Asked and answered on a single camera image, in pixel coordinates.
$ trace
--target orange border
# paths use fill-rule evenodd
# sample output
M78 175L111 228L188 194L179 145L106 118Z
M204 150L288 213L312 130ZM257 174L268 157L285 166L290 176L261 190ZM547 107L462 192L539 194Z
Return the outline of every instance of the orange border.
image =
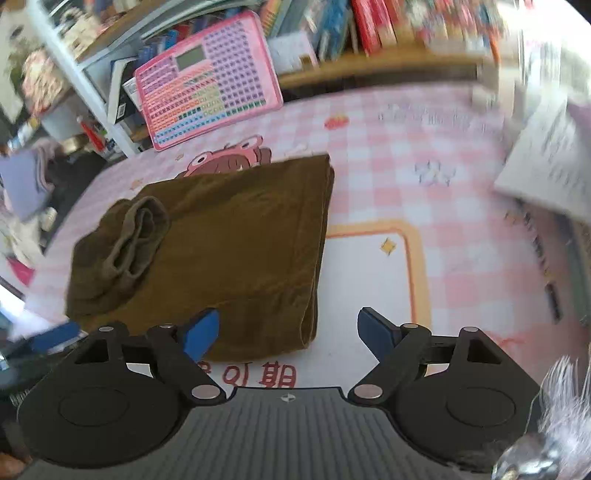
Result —
M380 220L377 222L330 225L326 238L343 236L398 233L406 242L408 283L411 295L411 320L431 329L431 301L427 284L427 269L423 254L423 242L418 230L404 220Z

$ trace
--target cartoon eye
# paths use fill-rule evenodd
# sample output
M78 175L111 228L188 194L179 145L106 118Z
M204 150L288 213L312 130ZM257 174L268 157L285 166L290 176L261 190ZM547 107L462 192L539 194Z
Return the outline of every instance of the cartoon eye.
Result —
M242 140L239 145L240 148L243 150L248 150L250 148L258 147L262 144L262 137L260 135L254 135L253 137L246 138Z
M189 164L189 167L196 167L197 165L206 161L211 156L212 156L211 152L203 152L201 155L199 155L198 157L195 157L193 159L193 161Z

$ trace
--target white fringe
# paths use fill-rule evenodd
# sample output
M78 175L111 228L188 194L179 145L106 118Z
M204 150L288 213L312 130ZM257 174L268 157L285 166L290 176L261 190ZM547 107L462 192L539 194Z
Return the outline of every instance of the white fringe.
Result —
M591 346L582 392L577 362L568 356L550 368L541 389L538 429L561 451L557 480L582 480L591 472Z

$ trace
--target pink checkered tablecloth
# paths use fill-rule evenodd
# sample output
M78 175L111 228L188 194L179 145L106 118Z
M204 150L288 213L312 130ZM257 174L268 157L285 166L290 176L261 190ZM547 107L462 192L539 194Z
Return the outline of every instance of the pink checkered tablecloth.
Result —
M479 326L539 381L559 355L584 355L588 333L571 307L554 217L541 212L538 228L564 311L553 323L531 234L505 218L514 201L492 191L505 156L502 118L474 111L470 91L469 85L425 84L319 96L114 165L94 180L57 233L25 308L63 322L74 244L114 201L174 178L202 153L258 135L274 161L330 154L329 225L412 223L423 242L433 333Z

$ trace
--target folded cloth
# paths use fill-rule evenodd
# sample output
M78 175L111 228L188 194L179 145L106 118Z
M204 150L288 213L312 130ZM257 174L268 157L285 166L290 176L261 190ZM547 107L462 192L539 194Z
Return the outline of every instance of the folded cloth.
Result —
M128 300L169 227L154 197L116 202L74 248L68 316L109 312Z
M117 203L92 238L81 240L92 248L74 250L66 313L86 330L120 320L138 334L165 322L186 323L215 307L220 332L207 353L214 361L308 347L316 336L316 289L334 177L328 155L318 155L146 186L131 203L158 198L171 226L143 280L131 287L133 296L100 315L72 302L75 291L80 297L76 279L87 285L83 290L93 290L78 257L94 252L106 258L103 245L119 237L121 228L111 221L117 217L121 224Z

